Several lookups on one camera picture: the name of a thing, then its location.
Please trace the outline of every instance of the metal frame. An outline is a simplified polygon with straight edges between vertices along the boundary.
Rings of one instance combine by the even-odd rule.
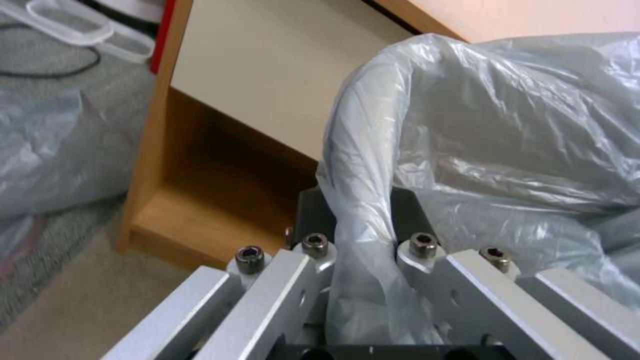
[[[201,266],[102,360],[185,359],[242,295],[237,277]]]
[[[315,262],[281,250],[195,359],[265,359],[282,336],[295,340],[318,291]]]
[[[567,269],[554,268],[517,283],[613,359],[640,359],[637,316]]]
[[[518,359],[606,359],[475,250],[448,255],[410,284],[453,343],[500,341]]]

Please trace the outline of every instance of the wooden shelf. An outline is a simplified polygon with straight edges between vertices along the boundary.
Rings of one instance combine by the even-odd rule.
[[[133,231],[172,241],[217,267],[245,245],[275,254],[285,244],[284,229],[293,225],[304,186],[278,191],[260,178],[261,169],[251,168],[255,161],[245,160],[199,158],[179,167],[134,218]]]
[[[170,87],[190,9],[174,9],[115,246],[223,268],[242,246],[285,245],[317,163]]]

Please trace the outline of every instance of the carpet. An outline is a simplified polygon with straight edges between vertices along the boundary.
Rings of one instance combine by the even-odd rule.
[[[114,252],[118,223],[98,228],[0,334],[0,357],[99,359],[186,279],[188,271],[161,259]]]
[[[12,1],[24,4],[23,0]],[[0,13],[0,24],[17,22]],[[92,59],[86,49],[72,47],[31,29],[0,31],[0,69],[54,72],[74,69]],[[82,74],[59,80],[0,78],[0,92],[38,102],[63,90],[79,89],[115,127],[137,143],[143,129],[154,77],[146,65],[108,54]],[[49,221],[34,249],[0,279],[0,331],[34,301],[38,294],[92,235],[122,206],[123,197],[102,200],[48,214]]]

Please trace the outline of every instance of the plastic bag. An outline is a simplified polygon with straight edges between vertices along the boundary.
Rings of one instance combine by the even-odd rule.
[[[39,103],[0,92],[0,273],[46,211],[126,191],[135,146],[79,91]]]
[[[525,274],[570,268],[640,312],[640,287],[602,250],[634,230],[593,225],[640,206],[639,58],[630,33],[422,35],[352,73],[317,171],[340,252],[327,340],[439,340],[394,263],[394,183],[416,192],[449,252],[504,247]]]

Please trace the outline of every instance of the bolt hole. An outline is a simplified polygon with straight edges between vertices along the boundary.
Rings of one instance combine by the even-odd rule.
[[[333,360],[333,355],[323,348],[308,348],[302,353],[300,360]]]
[[[318,235],[309,236],[308,241],[312,244],[319,244],[322,242],[322,238]]]
[[[248,247],[248,248],[242,250],[241,255],[242,255],[243,258],[254,258],[254,257],[258,256],[258,250],[256,250],[253,247]]]
[[[455,348],[444,355],[444,360],[476,360],[477,357],[465,348]]]
[[[487,254],[491,255],[491,256],[495,256],[496,258],[501,258],[502,256],[504,256],[504,253],[498,249],[496,249],[495,247],[490,247],[489,249],[487,249]]]
[[[460,306],[458,292],[456,290],[451,290],[450,296],[451,296],[451,304],[454,304],[455,306]]]
[[[302,290],[302,292],[300,293],[300,303],[298,304],[298,307],[302,307],[302,304],[305,303],[305,296],[306,296],[305,291]]]
[[[420,243],[424,243],[424,244],[428,244],[431,243],[433,241],[433,238],[427,234],[420,234],[418,236],[416,236],[415,238],[416,240],[418,240],[418,242]]]

